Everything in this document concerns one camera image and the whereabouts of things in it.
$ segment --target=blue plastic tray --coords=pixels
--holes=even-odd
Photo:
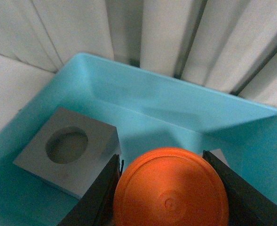
[[[162,146],[220,148],[277,204],[277,109],[77,54],[0,133],[0,225],[56,225],[77,203],[12,163],[60,106],[116,126],[126,166]]]

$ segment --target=gray cube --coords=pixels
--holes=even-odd
[[[80,199],[115,153],[116,127],[59,108],[14,164]]]

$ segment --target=gray object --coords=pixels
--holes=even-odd
[[[59,108],[14,164],[80,199],[115,153],[116,127]]]

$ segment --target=orange plastic cap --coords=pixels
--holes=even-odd
[[[122,174],[114,203],[116,226],[227,226],[228,200],[213,167],[193,152],[159,148]]]

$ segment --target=white backdrop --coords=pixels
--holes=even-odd
[[[0,55],[54,73],[78,52],[277,107],[277,0],[0,0]]]

